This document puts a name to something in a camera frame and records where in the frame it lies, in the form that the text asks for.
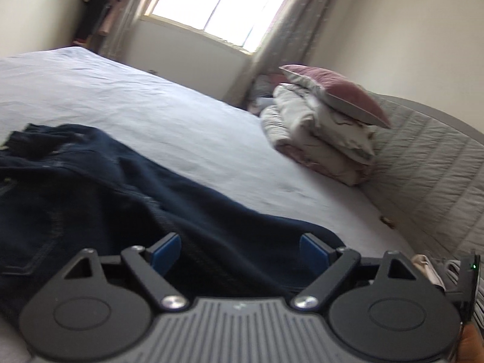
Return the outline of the person's hand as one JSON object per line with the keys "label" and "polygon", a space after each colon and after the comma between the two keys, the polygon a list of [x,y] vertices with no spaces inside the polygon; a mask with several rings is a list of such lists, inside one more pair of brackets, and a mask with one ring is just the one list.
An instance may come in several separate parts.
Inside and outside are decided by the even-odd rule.
{"label": "person's hand", "polygon": [[463,327],[456,363],[484,363],[483,338],[474,324]]}

